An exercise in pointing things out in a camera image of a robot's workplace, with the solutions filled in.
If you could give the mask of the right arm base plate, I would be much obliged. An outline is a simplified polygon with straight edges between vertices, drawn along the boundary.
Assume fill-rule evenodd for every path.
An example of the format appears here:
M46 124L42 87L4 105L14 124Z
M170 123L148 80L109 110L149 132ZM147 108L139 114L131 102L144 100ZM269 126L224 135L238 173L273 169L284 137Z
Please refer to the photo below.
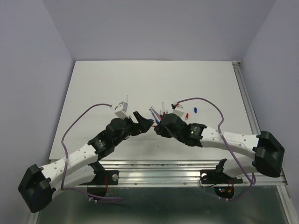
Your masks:
M200 185L217 185L217 184L241 184L242 179L236 177L229 177L228 175L217 172L216 169L202 169L200 170Z

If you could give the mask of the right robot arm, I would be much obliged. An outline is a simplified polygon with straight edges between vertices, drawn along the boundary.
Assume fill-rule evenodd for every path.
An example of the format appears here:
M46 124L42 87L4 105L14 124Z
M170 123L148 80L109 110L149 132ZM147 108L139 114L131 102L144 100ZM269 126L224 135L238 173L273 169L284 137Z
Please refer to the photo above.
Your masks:
M173 113L163 116L154 131L190 147L228 150L233 158L222 159L215 170L215 177L220 182L255 172L280 177L285 149L268 131L258 135L220 133L204 124L187 124Z

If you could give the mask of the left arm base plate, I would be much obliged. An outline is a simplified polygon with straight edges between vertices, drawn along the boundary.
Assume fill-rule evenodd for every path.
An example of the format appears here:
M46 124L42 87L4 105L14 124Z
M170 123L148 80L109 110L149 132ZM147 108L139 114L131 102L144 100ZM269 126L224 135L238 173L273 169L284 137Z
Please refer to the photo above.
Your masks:
M98 173L93 172L92 179L81 185L118 185L119 171L118 170L105 170Z

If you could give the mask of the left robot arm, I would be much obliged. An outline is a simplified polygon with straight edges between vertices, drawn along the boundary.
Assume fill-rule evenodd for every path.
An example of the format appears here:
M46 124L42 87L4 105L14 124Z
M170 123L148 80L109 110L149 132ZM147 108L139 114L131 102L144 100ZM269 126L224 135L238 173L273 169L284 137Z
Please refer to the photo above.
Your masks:
M28 167L18 191L29 210L36 213L48 206L58 187L65 186L66 177L84 166L92 168L88 172L88 179L94 184L101 183L104 172L99 160L110 155L122 141L146 133L153 125L153 121L142 117L139 112L135 111L133 115L136 122L130 117L112 119L102 132L83 147L58 161L41 167L36 164Z

